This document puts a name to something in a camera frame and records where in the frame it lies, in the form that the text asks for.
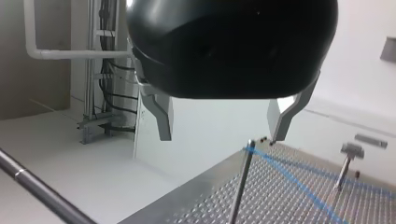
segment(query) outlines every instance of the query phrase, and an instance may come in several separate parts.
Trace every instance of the white surface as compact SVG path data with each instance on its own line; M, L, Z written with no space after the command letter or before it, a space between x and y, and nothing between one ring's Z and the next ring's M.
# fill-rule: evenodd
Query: white surface
M294 104L294 102L295 102L294 96L277 99L279 112L280 113L285 112L285 110L288 109L292 104Z
M396 36L396 1L339 0L339 22L314 95L396 119L396 63L380 60Z
M132 140L114 137L83 146L76 127L56 113L0 121L0 147L100 223L118 223L177 186L133 159ZM62 223L3 172L0 189L1 223Z
M136 157L182 184L240 150L248 139L268 135L268 103L174 98L171 142L159 140L155 118L141 105Z
M367 127L367 129L377 130L379 133L396 135L396 119L371 113L370 111L339 105L318 97L313 97L305 109L319 112L336 121L351 125L358 124L362 127Z

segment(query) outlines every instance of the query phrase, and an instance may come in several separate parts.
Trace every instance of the white floor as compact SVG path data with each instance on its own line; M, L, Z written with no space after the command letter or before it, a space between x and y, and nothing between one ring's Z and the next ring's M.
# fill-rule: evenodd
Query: white floor
M177 187L161 171L134 160L127 137L89 145L76 122L59 113L0 121L0 147L99 223L118 223ZM0 172L0 222L62 221Z

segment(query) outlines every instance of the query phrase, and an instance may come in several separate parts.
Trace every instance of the small metal stand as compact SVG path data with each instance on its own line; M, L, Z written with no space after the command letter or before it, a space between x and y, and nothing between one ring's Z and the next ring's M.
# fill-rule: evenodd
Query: small metal stand
M256 142L253 140L249 140L247 143L247 148L254 148L256 146ZM237 192L235 194L235 198L233 201L233 207L230 214L229 224L234 224L239 212L239 206L241 205L242 195L244 194L245 185L248 179L248 169L251 164L251 159L253 158L253 152L251 150L246 151L246 156L244 159L244 164L242 166L242 175L238 185Z
M347 171L349 170L349 164L355 158L363 159L364 158L364 150L361 146L354 145L354 144L344 144L343 148L341 149L342 153L346 154L346 160L344 161L343 168L341 169L341 173L338 177L337 183L335 184L334 188L341 191L344 181L347 176Z

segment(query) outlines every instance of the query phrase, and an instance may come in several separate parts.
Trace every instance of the metal rod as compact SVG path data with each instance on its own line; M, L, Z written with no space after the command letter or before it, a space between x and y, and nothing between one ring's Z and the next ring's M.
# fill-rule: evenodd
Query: metal rod
M95 224L92 219L0 148L0 169L67 224Z
M95 17L95 1L88 1L88 39L87 39L87 48L94 49L94 40L93 40L93 32L94 32L94 17ZM84 105L84 116L85 118L91 120L93 116L94 110L94 60L88 59L85 63L85 105ZM91 128L84 128L82 134L82 143L88 144L92 140L91 138Z
M341 173L338 176L337 183L335 184L335 188L338 190L341 190L343 187L344 180L346 179L350 162L351 162L351 159L349 157L346 157L346 160L344 161L343 168L341 169Z
M253 140L249 140L247 143L247 148L254 148L256 146L256 142ZM242 175L241 179L238 185L238 189L235 195L235 198L233 200L233 207L231 210L231 215L230 215L230 221L229 224L234 224L237 217L238 217L238 212L239 212L239 206L241 204L241 199L242 195L244 194L244 189L245 185L248 179L248 169L251 164L251 160L253 158L253 152L250 150L246 151L245 159L244 159L244 164L242 167Z

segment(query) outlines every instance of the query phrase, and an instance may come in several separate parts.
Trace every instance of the white panel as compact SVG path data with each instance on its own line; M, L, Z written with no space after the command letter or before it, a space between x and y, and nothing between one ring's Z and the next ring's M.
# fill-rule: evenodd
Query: white panel
M380 59L387 36L396 36L396 1L340 0L335 39L315 95L396 119L396 64Z
M160 141L155 118L141 105L136 157L184 183L240 150L249 138L268 135L268 103L174 98L172 142Z
M357 133L388 141L388 148L384 150L355 141ZM294 117L285 144L341 165L346 156L340 150L347 142L361 145L365 151L364 159L354 160L350 169L396 185L396 176L392 175L396 173L395 138L303 111Z

